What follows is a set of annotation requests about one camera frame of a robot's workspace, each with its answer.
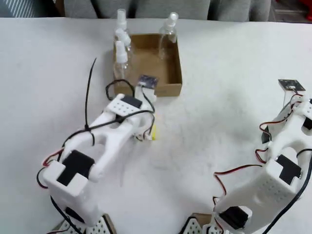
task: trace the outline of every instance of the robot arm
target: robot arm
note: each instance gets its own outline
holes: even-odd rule
[[[141,136],[151,127],[153,114],[144,95],[148,100],[156,100],[154,90],[141,86],[136,88],[136,97],[117,95],[90,125],[90,132],[79,133],[66,141],[60,162],[53,161],[43,174],[54,201],[80,226],[93,227],[103,215],[92,193],[92,183],[101,179],[106,167],[131,136]],[[135,114],[143,110],[150,113]],[[129,117],[120,123],[105,124],[125,116]],[[76,150],[94,144],[105,146],[97,161]]]
[[[270,125],[267,163],[249,183],[222,197],[214,208],[217,222],[234,234],[251,234],[271,223],[297,195],[308,172],[312,148],[312,101],[294,97]]]

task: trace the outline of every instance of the black cable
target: black cable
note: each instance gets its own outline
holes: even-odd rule
[[[152,104],[152,102],[151,102],[151,101],[147,98],[147,96],[145,95],[145,93],[144,93],[144,91],[143,91],[143,88],[144,88],[144,86],[141,86],[141,90],[142,90],[143,96],[144,96],[144,98],[148,101],[148,103],[150,104],[152,110],[155,112],[155,107],[154,107],[154,105]]]
[[[299,94],[296,89],[292,89],[295,94]]]
[[[89,124],[88,124],[88,98],[89,98],[89,90],[90,90],[90,82],[91,82],[91,77],[92,77],[92,72],[93,72],[93,67],[96,62],[97,58],[94,59],[93,64],[90,69],[90,74],[88,78],[88,86],[87,86],[87,93],[86,93],[86,101],[84,103],[84,116],[85,116],[85,129],[89,129]]]
[[[147,102],[150,104],[153,112],[155,113],[155,107],[154,105],[152,104],[152,102],[147,98],[147,96],[145,95],[144,91],[143,91],[143,87],[144,86],[141,86],[141,90],[142,90],[142,93],[143,93],[143,96],[144,98],[147,100]],[[145,138],[145,133],[149,130],[149,134],[151,134],[152,132],[152,128],[153,128],[153,125],[154,125],[154,122],[155,122],[155,116],[153,115],[153,120],[152,120],[152,124],[151,126],[143,133],[143,138]]]
[[[85,132],[88,132],[90,130],[94,130],[94,129],[97,129],[97,128],[101,128],[101,127],[104,127],[106,125],[109,125],[109,124],[113,124],[113,123],[117,123],[117,122],[121,122],[121,121],[124,121],[126,118],[128,117],[131,117],[131,116],[134,116],[134,115],[137,115],[137,114],[142,114],[142,113],[151,113],[153,114],[154,112],[153,111],[150,111],[150,110],[141,110],[141,111],[137,111],[137,112],[133,112],[131,114],[128,114],[126,116],[121,116],[121,117],[118,117],[112,121],[109,121],[109,122],[106,122],[106,123],[102,123],[102,124],[98,124],[98,125],[95,125],[95,126],[92,126],[90,127],[88,130],[86,129],[81,129],[81,130],[78,130],[74,133],[72,133],[69,137],[67,137],[67,139],[64,141],[64,143],[62,144],[62,147],[65,146],[65,143],[66,141],[68,141],[70,138],[74,137],[75,135],[79,134],[79,133],[85,133]],[[58,158],[57,158],[57,161],[60,161],[60,157],[61,157],[61,153],[59,153],[58,155]]]
[[[301,150],[299,153],[297,153],[297,157],[305,151],[312,151],[312,149]],[[309,180],[311,177],[311,171],[312,171],[312,156],[311,156],[310,162],[309,162],[307,177],[306,177],[301,189],[296,194],[296,196],[290,201],[290,203],[275,217],[275,219],[269,224],[269,226],[266,228],[266,230],[262,234],[267,234],[270,231],[270,229],[275,225],[275,223],[277,223],[277,221],[283,216],[283,214],[285,214],[293,206],[293,204],[300,198],[300,196],[302,195],[302,193],[304,192],[304,190],[306,189],[306,187],[309,183]]]
[[[82,232],[75,226],[75,224],[72,223],[72,221],[70,220],[69,217],[67,217],[64,212],[60,209],[60,207],[56,204],[56,202],[54,201],[54,199],[50,196],[51,198],[51,202],[53,204],[53,206],[55,207],[55,209],[60,213],[61,216],[63,216],[63,218],[69,223],[70,226],[72,226],[72,228],[78,233],[78,234],[82,234]]]
[[[37,183],[38,183],[38,185],[39,185],[40,187],[42,187],[43,189],[47,189],[48,187],[45,186],[45,185],[43,185],[43,184],[40,182],[40,180],[39,180],[40,172],[41,172],[43,169],[45,169],[45,167],[42,167],[42,168],[37,172],[36,181],[37,181]]]
[[[126,79],[115,79],[113,82],[109,83],[109,84],[106,86],[106,88],[105,88],[107,99],[109,99],[110,101],[114,99],[113,97],[109,96],[109,88],[110,88],[112,85],[114,85],[114,84],[116,84],[116,83],[119,83],[119,82],[125,82],[125,83],[130,87],[130,89],[131,89],[131,91],[132,91],[132,96],[133,96],[133,97],[135,96],[135,92],[136,92],[136,91],[135,91],[135,88],[133,87],[132,84],[129,83],[129,81],[127,81]]]

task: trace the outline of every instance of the plastic spray bottle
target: plastic spray bottle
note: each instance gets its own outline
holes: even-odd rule
[[[116,61],[114,63],[115,79],[129,80],[131,75],[131,67],[128,63],[128,55],[125,45],[122,41],[116,41]]]
[[[126,52],[128,54],[128,61],[130,63],[133,62],[132,59],[134,57],[135,49],[133,44],[131,43],[131,38],[129,37],[129,35],[121,28],[116,30],[115,35],[117,36],[117,39],[119,41],[124,43]]]
[[[161,27],[159,34],[158,53],[161,60],[169,57],[168,48],[171,48],[172,43],[176,43],[176,21],[179,15],[176,12],[170,13],[169,17]]]
[[[116,30],[121,28],[125,31],[128,35],[130,35],[127,19],[126,19],[126,10],[125,9],[118,9],[117,10],[117,23],[116,23]]]

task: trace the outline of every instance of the cardboard box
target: cardboard box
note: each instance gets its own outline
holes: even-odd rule
[[[170,44],[170,58],[161,60],[158,56],[159,34],[132,35],[135,47],[133,58],[133,74],[130,78],[132,85],[137,85],[141,75],[158,78],[155,94],[158,97],[179,96],[182,88],[182,74],[177,43]],[[114,86],[115,94],[131,94],[130,88],[123,83]]]

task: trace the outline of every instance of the spray nozzle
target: spray nozzle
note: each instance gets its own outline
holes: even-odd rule
[[[126,46],[129,46],[131,44],[131,39],[129,35],[121,28],[117,29],[115,31],[115,34],[118,37],[118,40],[122,41]]]
[[[165,27],[167,30],[172,30],[175,25],[176,21],[178,20],[179,15],[176,12],[171,12],[169,17],[165,21]]]
[[[117,63],[125,63],[128,61],[128,56],[125,48],[125,44],[118,40],[115,43],[116,46],[116,62]]]
[[[127,29],[127,19],[125,9],[117,10],[117,28],[121,28],[122,30]]]

